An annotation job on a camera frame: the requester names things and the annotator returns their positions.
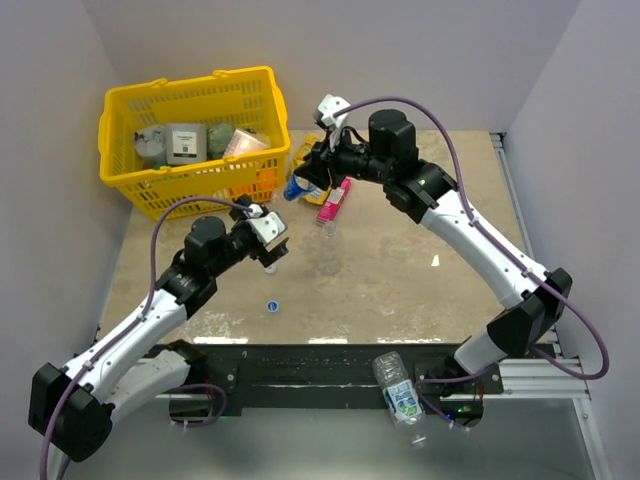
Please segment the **clear bottle blue label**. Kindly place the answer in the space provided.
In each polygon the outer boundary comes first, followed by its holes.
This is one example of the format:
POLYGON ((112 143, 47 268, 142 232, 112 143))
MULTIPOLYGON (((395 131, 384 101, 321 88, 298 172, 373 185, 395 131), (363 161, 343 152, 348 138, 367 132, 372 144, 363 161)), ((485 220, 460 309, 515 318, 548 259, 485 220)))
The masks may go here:
POLYGON ((325 194, 325 190, 295 173, 289 177, 282 192, 282 196, 286 201, 302 199, 311 204, 320 204, 325 194))

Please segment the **clear bottle white green label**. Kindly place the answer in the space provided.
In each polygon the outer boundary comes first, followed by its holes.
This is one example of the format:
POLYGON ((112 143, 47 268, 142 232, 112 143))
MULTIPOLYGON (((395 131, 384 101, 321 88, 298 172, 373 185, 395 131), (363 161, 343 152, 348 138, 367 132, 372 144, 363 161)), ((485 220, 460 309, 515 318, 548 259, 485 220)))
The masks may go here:
POLYGON ((385 353, 373 360, 372 368, 395 427, 413 447, 423 447, 426 413, 401 356, 385 353))

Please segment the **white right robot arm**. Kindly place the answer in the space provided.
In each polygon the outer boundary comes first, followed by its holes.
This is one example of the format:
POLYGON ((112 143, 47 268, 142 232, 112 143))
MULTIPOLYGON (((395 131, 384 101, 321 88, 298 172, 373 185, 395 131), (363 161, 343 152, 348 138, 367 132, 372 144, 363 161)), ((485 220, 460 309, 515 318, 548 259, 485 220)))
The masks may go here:
POLYGON ((420 159, 415 126, 398 110, 374 112, 369 137, 355 144, 345 124, 317 109, 325 131, 295 173, 326 190, 346 177, 382 186, 389 203, 451 246, 489 285, 503 311, 465 341, 445 369, 448 386, 469 392, 481 371, 507 357, 525 355, 560 318, 572 279, 562 268, 547 270, 518 250, 499 231, 481 230, 482 216, 466 213, 460 188, 439 165, 420 159))

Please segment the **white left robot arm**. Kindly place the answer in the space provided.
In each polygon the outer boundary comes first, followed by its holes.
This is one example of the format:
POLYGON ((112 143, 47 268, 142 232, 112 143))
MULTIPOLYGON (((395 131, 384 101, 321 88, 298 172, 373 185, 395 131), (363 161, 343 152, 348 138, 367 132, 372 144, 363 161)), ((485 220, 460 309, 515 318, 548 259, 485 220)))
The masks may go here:
POLYGON ((268 267, 286 255, 287 226, 276 212, 252 205, 235 211, 232 228, 215 216, 197 219, 184 247, 161 275, 151 276, 145 299, 116 328, 61 367, 43 365, 32 378, 29 425, 49 448, 81 462, 105 442, 113 425, 165 391, 200 390, 207 368, 188 347, 172 347, 150 364, 139 360, 191 318, 217 291, 217 279, 246 258, 268 267))

